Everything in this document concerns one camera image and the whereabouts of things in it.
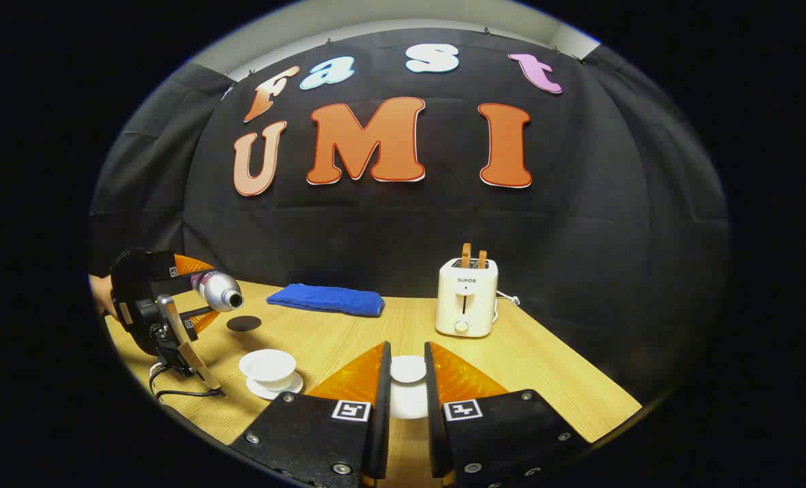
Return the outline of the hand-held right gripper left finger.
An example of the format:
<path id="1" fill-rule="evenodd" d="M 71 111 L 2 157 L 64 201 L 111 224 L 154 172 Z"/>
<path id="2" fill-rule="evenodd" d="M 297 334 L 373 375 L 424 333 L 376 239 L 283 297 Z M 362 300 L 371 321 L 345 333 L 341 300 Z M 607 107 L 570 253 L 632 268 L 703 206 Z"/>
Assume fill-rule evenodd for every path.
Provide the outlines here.
<path id="1" fill-rule="evenodd" d="M 232 442 L 245 462 L 304 487 L 377 487 L 389 458 L 391 345 L 311 393 L 285 391 Z"/>

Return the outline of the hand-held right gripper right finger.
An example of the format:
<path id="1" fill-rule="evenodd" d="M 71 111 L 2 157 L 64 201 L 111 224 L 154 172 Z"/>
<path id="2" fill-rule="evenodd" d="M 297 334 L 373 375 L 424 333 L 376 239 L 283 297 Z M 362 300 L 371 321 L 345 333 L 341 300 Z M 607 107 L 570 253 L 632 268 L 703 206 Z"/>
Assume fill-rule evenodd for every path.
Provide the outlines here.
<path id="1" fill-rule="evenodd" d="M 588 451 L 535 390 L 508 391 L 434 342 L 424 360 L 430 469 L 443 487 L 543 487 Z"/>

